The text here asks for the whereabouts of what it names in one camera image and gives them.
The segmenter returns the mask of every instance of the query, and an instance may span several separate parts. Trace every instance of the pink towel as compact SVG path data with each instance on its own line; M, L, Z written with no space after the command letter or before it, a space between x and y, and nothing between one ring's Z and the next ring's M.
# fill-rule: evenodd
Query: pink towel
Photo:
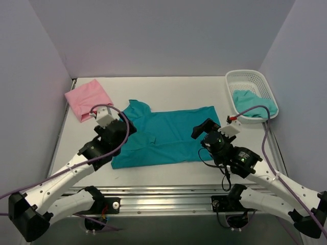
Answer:
M92 106L96 104L113 105L110 97L96 79L65 93L65 96L81 123L91 118L89 112Z

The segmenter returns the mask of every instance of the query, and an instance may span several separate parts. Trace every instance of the black cable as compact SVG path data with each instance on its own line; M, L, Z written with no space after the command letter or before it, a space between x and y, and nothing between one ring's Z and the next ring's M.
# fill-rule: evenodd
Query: black cable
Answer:
M80 189L79 191L77 191L77 193L79 193L79 192L81 192L82 190L84 190L85 189L85 187L84 188L82 188L82 189Z
M203 161L203 159L201 158L201 156L200 156L200 151L201 150L206 150L205 148L200 148L199 149L199 151L198 151L198 155L199 155L199 158L200 158L200 160L206 165L206 166L208 166L208 167L216 167L216 168L219 168L219 170L220 170L220 172L224 175L224 177L223 177L223 179L222 179L222 181L221 181L221 187L222 187L222 189L224 190L224 191L230 191L231 190L231 182L230 182L230 174L229 174L229 172L228 172L228 169L227 169L227 167L226 166L223 166L223 167L219 167L219 166L216 166L216 165L211 165L211 164L207 164L205 161ZM225 178L227 178L227 181L228 181L228 189L225 189L225 187L224 187L224 179Z
M221 181L221 187L223 188L223 190L224 191L230 191L230 189L231 189L231 182L230 182L230 178L229 177L227 177L227 181L228 181L228 189L225 189L225 187L224 187L224 179L225 179L225 177L227 177L227 175L224 175L224 177L223 177L223 179L222 179L222 181Z
M248 215L249 210L247 209L243 215L240 216L239 220L237 221L237 226L239 226L240 222L243 220L244 217L246 217Z
M205 148L200 148L199 151L198 151L198 155L199 155L199 158L200 160L205 164L207 165L208 167L218 167L218 166L215 166L215 165L211 165L211 164L207 164L205 161L202 160L201 156L200 156L200 151L203 150Z
M218 223L219 223L219 225L220 225L222 228L225 228L225 229L229 229L229 228L231 228L230 226L224 226L224 225L221 223L221 221L220 221L220 219L219 219L219 214L218 214L218 204L216 205L216 215L217 215Z

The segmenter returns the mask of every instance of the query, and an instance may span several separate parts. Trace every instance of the gray wall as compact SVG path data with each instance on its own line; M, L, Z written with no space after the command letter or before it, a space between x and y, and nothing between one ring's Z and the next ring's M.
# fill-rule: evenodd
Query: gray wall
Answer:
M3 194L45 177L72 81L28 0L0 1L0 59ZM0 244L18 243L7 217L0 227Z
M289 176L319 191L327 190L326 13L325 0L296 0L260 68L279 104L273 129Z
M30 0L72 77L259 69L294 0Z

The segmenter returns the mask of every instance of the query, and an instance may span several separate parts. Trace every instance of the plastic basket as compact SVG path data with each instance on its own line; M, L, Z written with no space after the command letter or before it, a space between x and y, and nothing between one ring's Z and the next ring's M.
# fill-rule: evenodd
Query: plastic basket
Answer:
M260 72L256 70L232 70L226 74L225 80L230 102L234 108L235 114L239 114L240 112L237 111L233 101L234 91L250 90L261 98L273 100L277 107L277 112L271 116L271 118L275 118L278 115L279 109L274 95L271 92L266 78ZM258 124L265 122L267 119L261 117L240 116L238 120L243 124Z

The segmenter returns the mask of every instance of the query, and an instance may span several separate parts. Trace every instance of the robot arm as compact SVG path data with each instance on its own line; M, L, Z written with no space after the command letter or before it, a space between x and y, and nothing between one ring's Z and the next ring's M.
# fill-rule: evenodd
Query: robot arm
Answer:
M227 122L229 124L221 128L208 118L193 128L192 138L199 137L203 132L207 133L201 145L208 150L217 167L228 168L233 174L258 183L277 195L269 196L243 185L235 185L227 197L230 204L241 204L244 208L266 211L294 223L294 227L301 233L319 238L321 229L285 184L294 191L296 197L308 207L322 226L327 218L327 191L318 193L307 189L271 169L258 154L247 148L233 146L231 142L240 132L241 124L235 118L230 120L229 117Z
M136 132L132 122L122 112L119 116L124 121L114 119L106 107L99 107L94 114L99 124L94 128L97 136L92 141L86 143L46 182L24 193L16 192L9 196L9 219L27 242L36 240L51 224L68 215L85 210L101 212L104 208L105 198L94 186L59 198L74 184L117 156L120 150L112 155L110 152L124 142L128 131L128 136Z

